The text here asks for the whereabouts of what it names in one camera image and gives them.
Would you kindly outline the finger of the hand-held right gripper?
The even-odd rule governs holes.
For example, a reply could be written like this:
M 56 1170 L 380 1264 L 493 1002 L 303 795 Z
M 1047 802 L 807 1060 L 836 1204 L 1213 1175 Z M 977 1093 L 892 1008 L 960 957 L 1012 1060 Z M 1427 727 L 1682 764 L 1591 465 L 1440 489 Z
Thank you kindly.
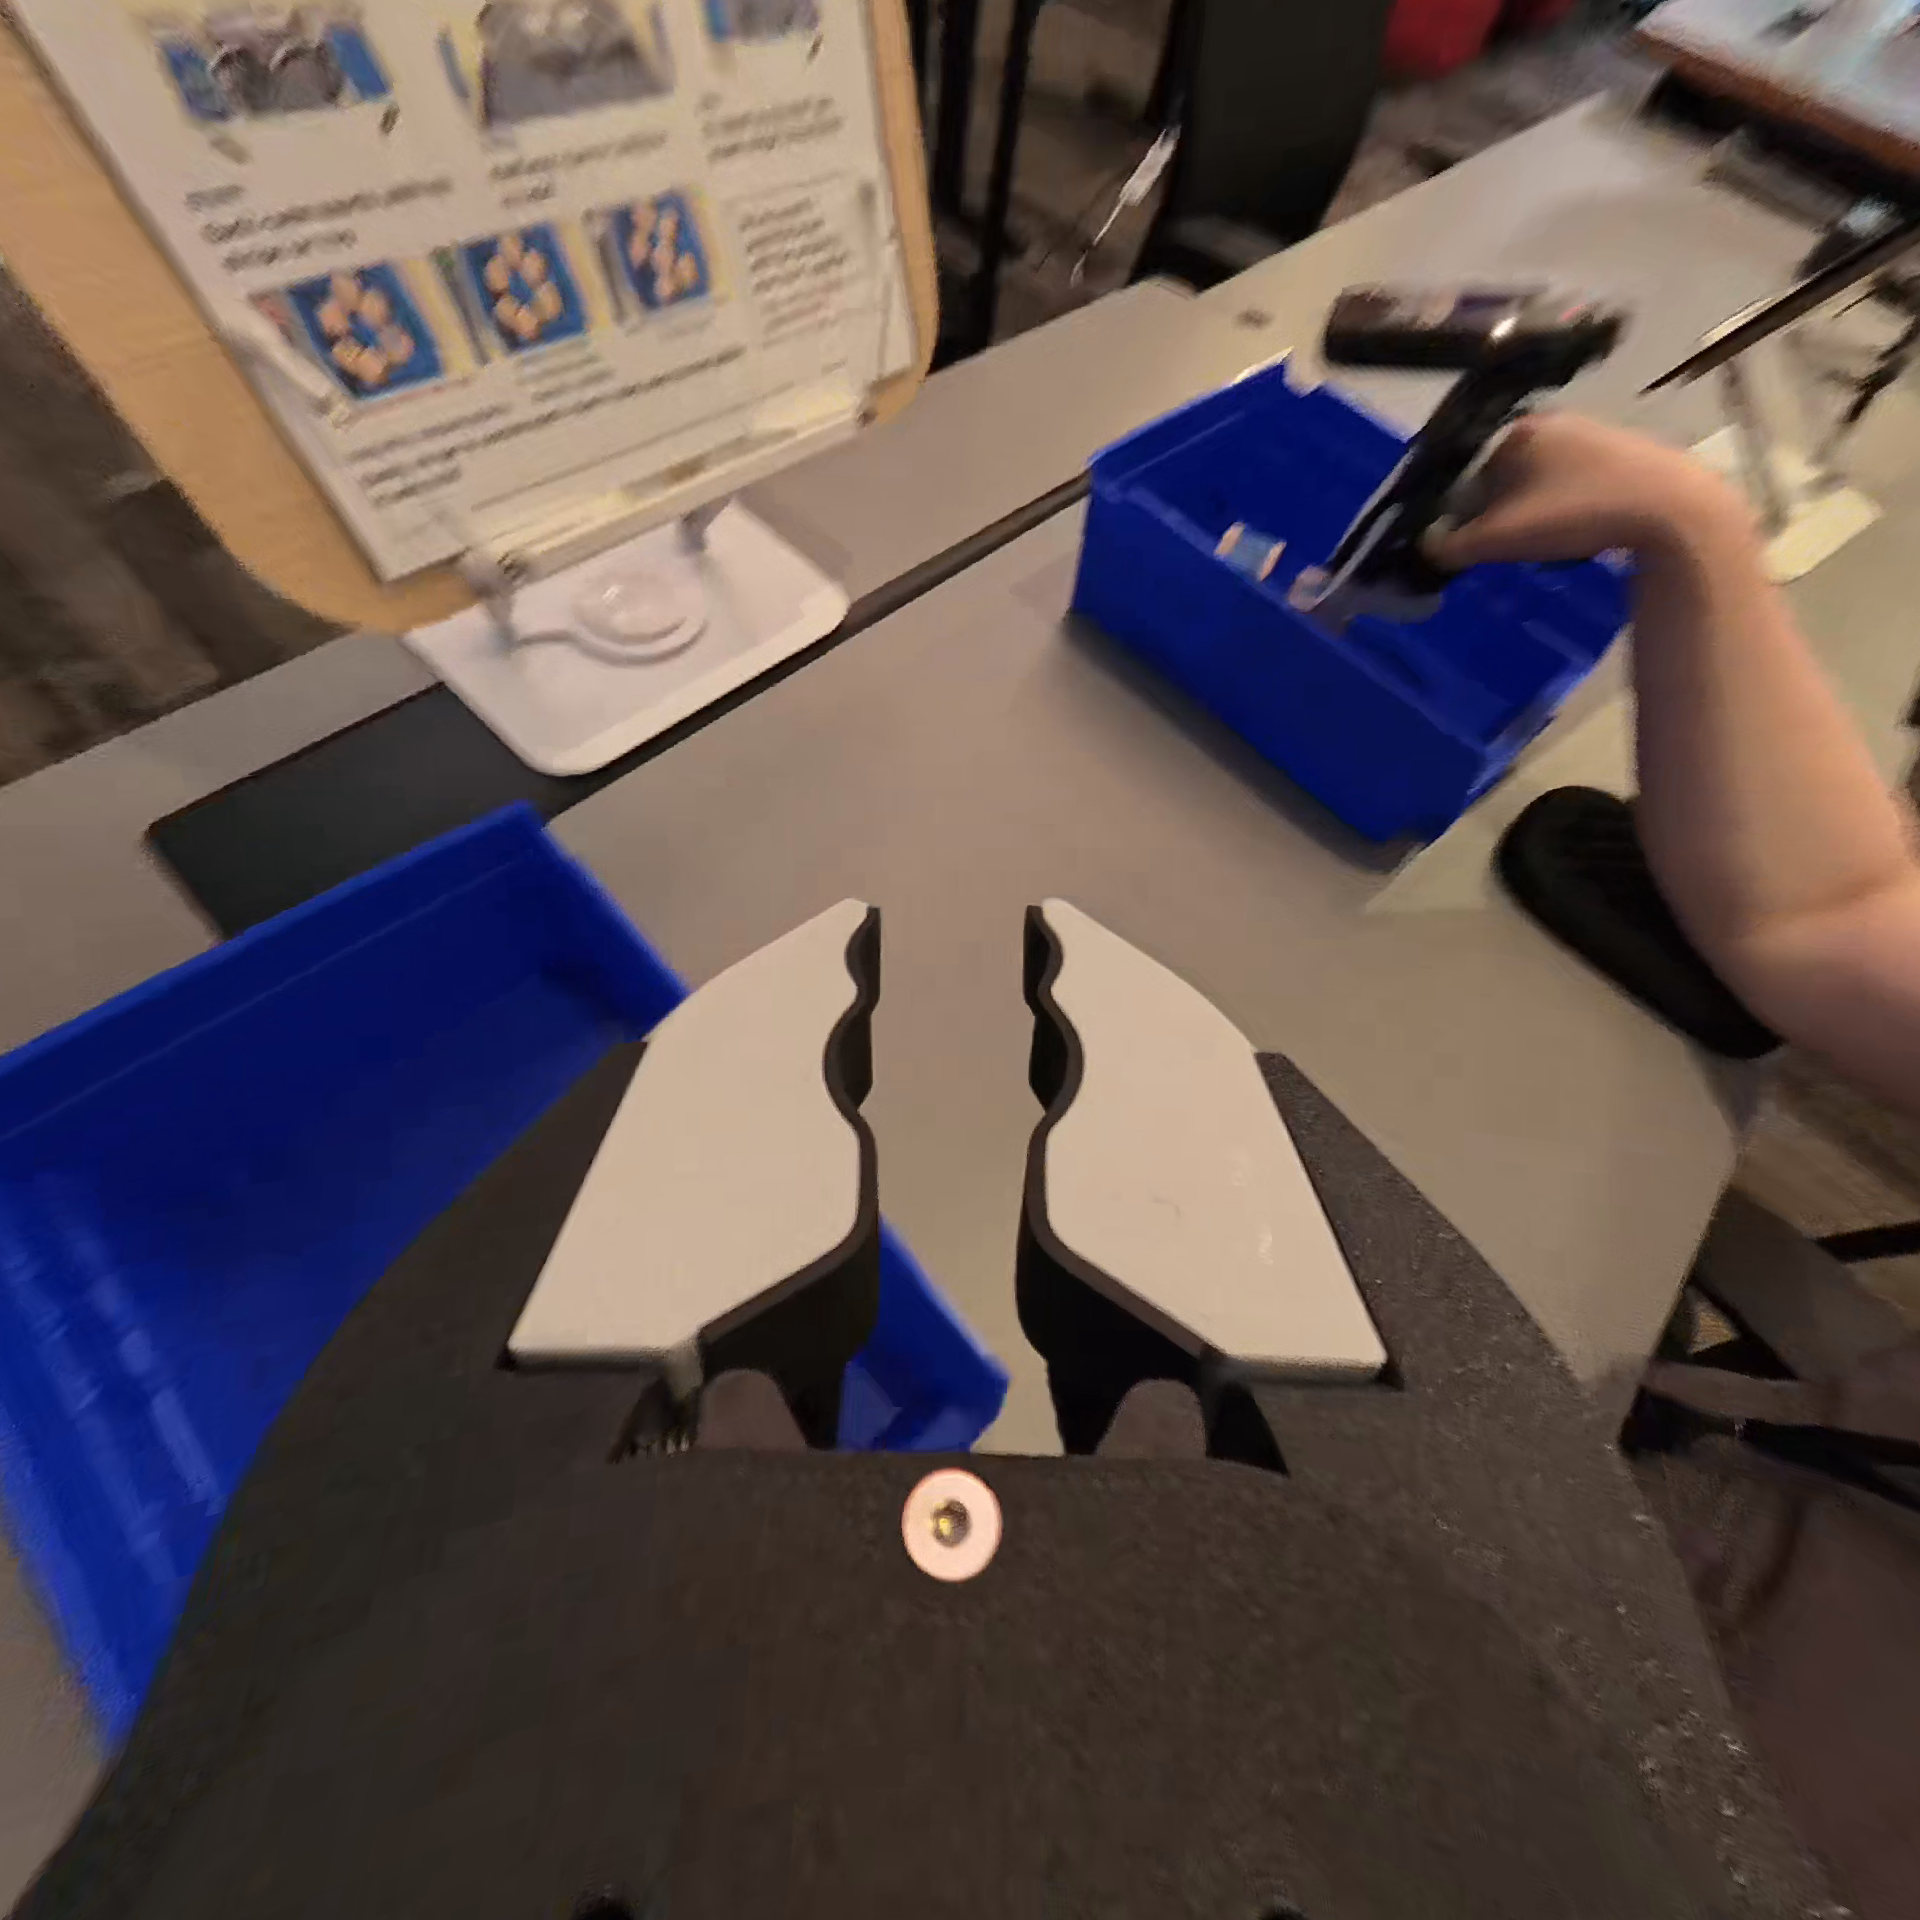
M 1335 589 L 1328 601 L 1301 613 L 1321 628 L 1349 628 L 1365 618 L 1393 620 L 1393 623 L 1423 623 L 1432 618 L 1445 594 L 1445 567 L 1431 560 L 1391 560 L 1381 572 L 1345 572 L 1335 575 Z

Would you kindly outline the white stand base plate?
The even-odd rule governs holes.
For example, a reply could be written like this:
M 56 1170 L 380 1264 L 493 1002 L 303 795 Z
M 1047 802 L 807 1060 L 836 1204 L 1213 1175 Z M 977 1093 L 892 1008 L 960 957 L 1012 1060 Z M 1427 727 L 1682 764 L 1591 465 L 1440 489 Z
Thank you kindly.
M 508 755 L 583 778 L 827 639 L 851 601 L 738 495 L 573 559 L 472 556 L 477 605 L 409 653 Z
M 1880 506 L 1838 473 L 1833 453 L 1779 431 L 1736 380 L 1722 411 L 1731 473 L 1759 525 L 1762 575 L 1773 583 L 1809 579 L 1880 518 Z

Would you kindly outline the person's right hand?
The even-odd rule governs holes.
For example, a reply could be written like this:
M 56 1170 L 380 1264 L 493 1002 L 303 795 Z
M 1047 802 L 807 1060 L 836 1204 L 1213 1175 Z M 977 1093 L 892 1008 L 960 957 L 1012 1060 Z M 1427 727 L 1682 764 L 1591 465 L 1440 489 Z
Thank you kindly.
M 1566 411 L 1501 434 L 1420 553 L 1445 572 L 1508 560 L 1708 560 L 1762 567 L 1748 501 L 1691 453 Z

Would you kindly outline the wooden-edged work table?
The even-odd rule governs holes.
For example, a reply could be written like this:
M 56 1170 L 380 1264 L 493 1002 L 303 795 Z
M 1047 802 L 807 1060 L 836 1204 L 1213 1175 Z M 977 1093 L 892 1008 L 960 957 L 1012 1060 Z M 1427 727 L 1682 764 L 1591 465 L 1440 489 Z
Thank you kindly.
M 1660 3 L 1633 43 L 1702 94 L 1917 175 L 1917 3 Z

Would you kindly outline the white power strip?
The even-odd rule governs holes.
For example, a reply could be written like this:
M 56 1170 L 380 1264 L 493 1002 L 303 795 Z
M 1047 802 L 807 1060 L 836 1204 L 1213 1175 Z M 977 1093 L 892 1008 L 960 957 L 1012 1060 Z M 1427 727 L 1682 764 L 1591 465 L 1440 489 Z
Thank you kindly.
M 1137 161 L 1137 168 L 1125 174 L 1125 178 L 1117 185 L 1109 210 L 1101 215 L 1101 223 L 1086 231 L 1080 250 L 1074 256 L 1074 266 L 1066 272 L 1066 283 L 1080 283 L 1086 273 L 1091 257 L 1101 250 L 1101 245 L 1106 242 L 1106 234 L 1112 231 L 1112 226 L 1121 223 L 1123 213 L 1134 213 L 1137 206 L 1150 201 L 1172 164 L 1172 158 L 1178 153 L 1183 144 L 1183 128 L 1169 124 L 1154 134 L 1154 140 L 1147 148 L 1147 153 Z

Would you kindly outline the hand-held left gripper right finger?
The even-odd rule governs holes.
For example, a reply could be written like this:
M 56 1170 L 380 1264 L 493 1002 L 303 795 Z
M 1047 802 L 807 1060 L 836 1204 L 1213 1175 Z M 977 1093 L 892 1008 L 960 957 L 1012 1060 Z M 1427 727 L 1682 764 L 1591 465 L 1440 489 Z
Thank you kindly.
M 1391 1351 L 1266 1086 L 1199 987 L 1064 899 L 1029 903 L 1023 998 L 1038 1104 L 1014 1309 L 1061 1452 L 1172 1383 L 1201 1451 L 1275 1455 L 1263 1392 L 1391 1387 Z

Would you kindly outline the dark flat panel on stand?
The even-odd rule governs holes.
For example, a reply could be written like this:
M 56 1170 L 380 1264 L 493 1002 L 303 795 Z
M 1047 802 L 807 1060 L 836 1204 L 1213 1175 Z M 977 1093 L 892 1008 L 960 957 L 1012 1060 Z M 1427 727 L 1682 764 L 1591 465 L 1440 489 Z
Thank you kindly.
M 1862 283 L 1874 281 L 1876 273 L 1884 273 L 1887 268 L 1897 268 L 1914 249 L 1917 249 L 1917 215 L 1906 215 L 1906 220 L 1892 223 L 1890 229 L 1880 229 L 1876 234 L 1862 237 L 1848 250 L 1814 250 L 1818 266 L 1813 273 L 1800 279 L 1793 286 L 1779 291 L 1776 297 L 1757 300 L 1757 305 L 1743 308 L 1741 315 L 1735 315 L 1731 319 L 1708 329 L 1702 335 L 1702 344 L 1686 360 L 1679 360 L 1675 365 L 1660 371 L 1638 395 L 1649 398 L 1666 390 L 1682 390 L 1682 385 L 1691 385 L 1691 382 L 1725 368 L 1726 362 L 1735 362 L 1736 357 L 1743 357 L 1757 344 L 1806 319 L 1809 315 L 1814 315 L 1818 308 L 1848 293 L 1850 286 L 1862 286 Z

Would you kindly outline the black textured pad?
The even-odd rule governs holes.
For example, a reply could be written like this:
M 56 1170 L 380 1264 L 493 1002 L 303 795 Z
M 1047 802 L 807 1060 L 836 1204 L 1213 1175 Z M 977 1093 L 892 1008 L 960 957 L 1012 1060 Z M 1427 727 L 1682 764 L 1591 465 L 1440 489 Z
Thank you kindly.
M 1702 1051 L 1762 1060 L 1784 1047 L 1686 938 L 1633 802 L 1587 783 L 1534 796 L 1498 837 L 1494 879 L 1559 950 Z

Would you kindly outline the blue plastic bin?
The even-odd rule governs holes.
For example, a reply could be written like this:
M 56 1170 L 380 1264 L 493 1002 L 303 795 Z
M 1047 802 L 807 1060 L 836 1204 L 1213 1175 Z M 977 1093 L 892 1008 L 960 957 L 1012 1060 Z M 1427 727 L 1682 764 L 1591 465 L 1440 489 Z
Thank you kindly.
M 1365 842 L 1431 842 L 1592 677 L 1629 620 L 1629 567 L 1482 565 L 1432 618 L 1321 628 L 1287 605 L 1408 436 L 1287 357 L 1091 461 L 1070 613 L 1191 700 Z M 1213 559 L 1232 522 L 1287 541 L 1256 583 Z
M 508 808 L 3 1059 L 3 1513 L 108 1744 L 222 1527 L 329 1588 L 635 1448 L 652 1378 L 506 1335 L 689 993 Z M 1006 1366 L 879 1256 L 836 1448 L 960 1452 Z

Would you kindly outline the wooden sign board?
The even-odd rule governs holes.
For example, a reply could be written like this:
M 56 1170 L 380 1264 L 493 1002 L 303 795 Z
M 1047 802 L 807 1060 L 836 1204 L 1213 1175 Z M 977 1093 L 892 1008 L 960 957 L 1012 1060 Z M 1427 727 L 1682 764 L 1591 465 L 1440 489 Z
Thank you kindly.
M 734 458 L 678 453 L 632 483 L 598 483 L 592 534 L 535 540 L 519 549 L 526 575 L 571 565 L 619 540 L 698 518 L 764 478 L 795 468 L 860 428 L 898 418 L 930 368 L 940 300 L 922 144 L 917 76 L 903 3 L 860 3 L 867 29 L 879 132 L 889 168 L 894 257 L 903 279 L 907 365 L 867 380 L 836 416 L 777 428 L 772 444 Z M 452 560 L 394 583 L 374 579 L 320 479 L 258 392 L 263 345 L 230 341 L 184 272 L 167 257 L 132 190 L 63 83 L 23 3 L 3 3 L 3 268 L 36 300 L 120 428 L 199 514 L 216 545 L 262 589 L 339 628 L 409 632 L 477 605 L 463 556 L 506 560 L 493 534 L 452 534 Z

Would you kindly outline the black office chair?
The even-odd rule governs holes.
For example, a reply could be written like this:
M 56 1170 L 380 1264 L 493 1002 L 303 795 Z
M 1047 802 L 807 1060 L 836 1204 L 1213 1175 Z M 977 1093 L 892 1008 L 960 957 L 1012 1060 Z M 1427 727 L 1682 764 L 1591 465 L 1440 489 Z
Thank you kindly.
M 1319 231 L 1378 97 L 1391 10 L 1174 5 L 1174 148 L 1134 281 L 1210 291 Z

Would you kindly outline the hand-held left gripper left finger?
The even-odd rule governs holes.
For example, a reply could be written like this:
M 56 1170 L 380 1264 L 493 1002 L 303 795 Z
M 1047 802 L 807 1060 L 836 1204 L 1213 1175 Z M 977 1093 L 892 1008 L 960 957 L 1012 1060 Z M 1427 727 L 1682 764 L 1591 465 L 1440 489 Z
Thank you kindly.
M 689 1407 L 777 1381 L 831 1451 L 879 1322 L 870 1092 L 881 918 L 836 902 L 689 993 L 643 1042 L 506 1335 L 514 1372 L 631 1372 Z

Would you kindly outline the person's right forearm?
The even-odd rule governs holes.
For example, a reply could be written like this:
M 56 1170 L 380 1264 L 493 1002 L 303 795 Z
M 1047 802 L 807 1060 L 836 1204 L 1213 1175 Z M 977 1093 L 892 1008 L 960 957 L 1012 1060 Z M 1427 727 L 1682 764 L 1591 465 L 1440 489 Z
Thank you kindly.
M 1917 1108 L 1917 821 L 1715 489 L 1638 549 L 1633 677 L 1638 840 L 1691 947 L 1784 1042 Z

